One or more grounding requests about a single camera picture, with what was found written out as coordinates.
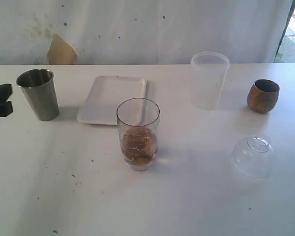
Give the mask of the clear dome shaker lid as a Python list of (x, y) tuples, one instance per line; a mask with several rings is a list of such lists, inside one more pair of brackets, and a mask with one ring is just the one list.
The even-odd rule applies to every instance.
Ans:
[(234, 167), (246, 176), (268, 177), (274, 161), (270, 139), (260, 134), (241, 139), (234, 145), (231, 160)]

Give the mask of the stainless steel cup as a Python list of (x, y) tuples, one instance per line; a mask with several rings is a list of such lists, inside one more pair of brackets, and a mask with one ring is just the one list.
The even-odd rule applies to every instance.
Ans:
[(59, 115), (54, 74), (44, 68), (22, 73), (16, 84), (21, 88), (36, 117), (41, 121), (50, 121)]

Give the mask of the brown wooden cup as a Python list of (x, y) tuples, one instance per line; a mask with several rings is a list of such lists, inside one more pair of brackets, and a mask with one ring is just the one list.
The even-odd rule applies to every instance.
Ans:
[(270, 112), (276, 105), (280, 86), (268, 79), (256, 80), (247, 96), (248, 107), (259, 114)]

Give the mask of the clear plastic shaker cup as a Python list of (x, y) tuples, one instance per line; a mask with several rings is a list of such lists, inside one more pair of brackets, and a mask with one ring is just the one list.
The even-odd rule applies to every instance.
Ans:
[(136, 171), (148, 169), (158, 151), (159, 106), (147, 98), (131, 98), (118, 106), (116, 115), (120, 148), (126, 164)]

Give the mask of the brown object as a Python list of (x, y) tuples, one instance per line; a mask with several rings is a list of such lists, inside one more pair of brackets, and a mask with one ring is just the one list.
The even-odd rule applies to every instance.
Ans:
[(124, 156), (133, 162), (135, 158), (154, 158), (158, 149), (156, 134), (147, 128), (133, 128), (125, 132), (121, 140)]

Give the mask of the translucent plastic tub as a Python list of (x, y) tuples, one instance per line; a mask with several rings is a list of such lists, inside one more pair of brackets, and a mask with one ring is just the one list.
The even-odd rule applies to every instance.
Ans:
[(199, 52), (190, 65), (193, 104), (201, 110), (215, 110), (230, 68), (229, 59), (217, 52)]

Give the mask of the white rectangular tray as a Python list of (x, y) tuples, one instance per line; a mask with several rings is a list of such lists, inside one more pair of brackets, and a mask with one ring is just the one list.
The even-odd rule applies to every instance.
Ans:
[(145, 98), (147, 80), (136, 77), (98, 76), (77, 113), (87, 124), (117, 125), (118, 106), (131, 98)]

